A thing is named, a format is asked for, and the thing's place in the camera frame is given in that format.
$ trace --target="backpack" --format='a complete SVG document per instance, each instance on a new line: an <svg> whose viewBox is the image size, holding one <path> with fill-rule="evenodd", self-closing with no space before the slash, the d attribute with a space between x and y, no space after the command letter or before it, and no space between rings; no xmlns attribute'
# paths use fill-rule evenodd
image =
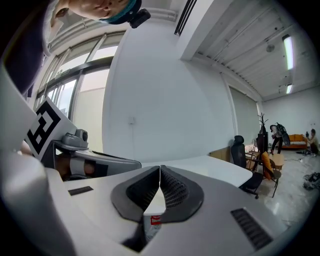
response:
<svg viewBox="0 0 320 256"><path fill-rule="evenodd" d="M277 129L279 135L283 138L283 144L285 146L290 146L291 142L290 142L289 135L287 134L286 128L282 124L277 122L276 129Z"/></svg>

